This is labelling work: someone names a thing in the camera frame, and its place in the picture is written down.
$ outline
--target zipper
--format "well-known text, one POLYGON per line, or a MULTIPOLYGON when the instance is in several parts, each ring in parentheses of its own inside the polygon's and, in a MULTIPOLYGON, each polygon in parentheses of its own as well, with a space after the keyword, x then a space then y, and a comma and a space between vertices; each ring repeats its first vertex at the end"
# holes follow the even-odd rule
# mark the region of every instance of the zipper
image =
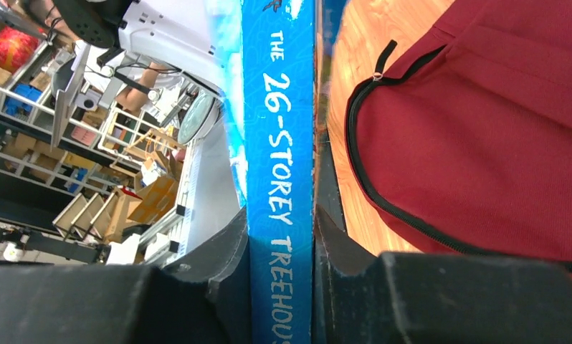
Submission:
MULTIPOLYGON (((394 52, 397 43, 392 40, 389 42, 387 47, 382 51, 377 59, 377 63, 375 66, 375 71, 372 77, 368 78, 367 80, 362 81, 353 91, 351 95, 351 101, 347 107, 347 132, 345 135, 345 144, 348 146, 349 156, 351 160, 351 165, 353 172, 355 173, 356 177, 360 181, 360 185, 364 191, 364 193, 369 197, 372 202, 374 202, 379 208, 383 211, 389 213, 390 215, 396 217, 398 220, 404 222, 405 224, 409 225, 410 227, 416 229, 417 231, 421 232, 426 237, 440 243, 443 246, 450 248, 455 252, 459 252, 461 254, 466 255, 476 255, 476 256, 486 256, 486 257, 514 257, 510 254, 504 254, 496 251, 491 251, 487 249, 482 249, 470 244, 466 244, 461 242, 458 239, 449 236, 442 231, 436 229, 431 224, 426 223, 422 219, 413 216, 412 214, 407 213, 403 209, 393 205, 385 198, 383 198, 379 192, 373 187, 370 178, 366 174, 363 168, 363 164, 361 161, 360 156, 357 153, 357 133, 356 133, 356 124, 358 122, 358 112, 360 107, 362 106, 363 101, 379 86, 395 86, 401 85, 410 77, 412 77, 417 71, 419 71, 424 65, 431 62, 443 49, 445 46, 442 46, 428 54, 425 54, 418 58, 410 68, 404 73, 404 75, 400 78, 390 78, 385 77, 383 75, 383 70, 385 68, 385 64, 389 56, 394 52)), ((555 262, 569 272, 572 272, 572 262, 555 262)))

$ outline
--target white machine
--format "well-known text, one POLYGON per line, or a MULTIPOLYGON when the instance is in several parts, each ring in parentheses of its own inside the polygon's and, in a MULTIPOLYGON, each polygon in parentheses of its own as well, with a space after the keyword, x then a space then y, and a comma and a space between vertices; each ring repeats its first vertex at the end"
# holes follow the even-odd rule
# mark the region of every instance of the white machine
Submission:
MULTIPOLYGON (((86 43, 107 49, 99 57, 99 65, 103 66, 125 51, 126 57, 139 65, 154 61, 172 66, 189 82, 198 85, 202 94, 221 99, 224 64, 217 59, 220 54, 217 54, 217 48, 212 43, 212 15, 206 10, 206 3, 204 0, 188 0, 186 3, 177 0, 104 0, 91 4, 89 0, 54 0, 61 20, 71 30, 86 43)), ((79 60, 73 64, 69 88, 83 84, 81 64, 79 60)), ((104 107, 115 99, 124 83, 147 94, 154 102, 161 96, 157 90, 129 80, 127 72, 106 69, 102 69, 103 74, 111 77, 112 81, 105 94, 95 98, 104 107)), ((81 94, 74 97, 68 89, 58 94, 54 116, 53 136, 58 136, 53 140, 55 145, 64 132, 64 122, 72 113, 73 103, 81 103, 76 101, 80 97, 94 99, 81 94)), ((177 113, 180 106, 181 100, 173 102, 176 109, 173 113, 177 113)))

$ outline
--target cable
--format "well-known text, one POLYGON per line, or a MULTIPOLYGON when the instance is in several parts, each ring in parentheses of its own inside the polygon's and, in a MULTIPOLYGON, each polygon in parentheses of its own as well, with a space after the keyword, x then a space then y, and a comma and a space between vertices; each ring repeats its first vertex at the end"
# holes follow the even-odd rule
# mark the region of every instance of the cable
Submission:
POLYGON ((58 23, 62 21, 62 17, 57 17, 52 20, 52 23, 49 26, 49 30, 47 31, 47 41, 50 43, 54 38, 54 31, 56 31, 56 26, 58 23))
POLYGON ((98 76, 104 77, 105 79, 110 79, 110 77, 104 75, 103 73, 96 72, 95 70, 93 70, 92 68, 90 68, 90 67, 88 67, 88 66, 85 66, 85 72, 86 72, 86 73, 94 73, 94 74, 96 74, 96 75, 98 75, 98 76))
POLYGON ((167 70, 160 70, 157 68, 151 68, 149 66, 145 66, 144 64, 140 63, 140 62, 134 62, 134 63, 130 63, 130 64, 122 64, 120 66, 117 66, 115 68, 115 71, 118 71, 122 68, 127 68, 127 67, 132 67, 132 68, 143 68, 145 70, 153 70, 159 74, 176 74, 176 73, 180 73, 181 71, 176 69, 176 68, 172 68, 172 69, 167 69, 167 70))

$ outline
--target book spine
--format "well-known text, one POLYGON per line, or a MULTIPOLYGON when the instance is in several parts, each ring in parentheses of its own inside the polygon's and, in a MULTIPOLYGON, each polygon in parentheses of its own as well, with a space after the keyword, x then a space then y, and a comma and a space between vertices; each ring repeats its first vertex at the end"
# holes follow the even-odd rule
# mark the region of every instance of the book spine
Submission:
POLYGON ((254 344, 311 343, 315 2, 242 2, 254 344))

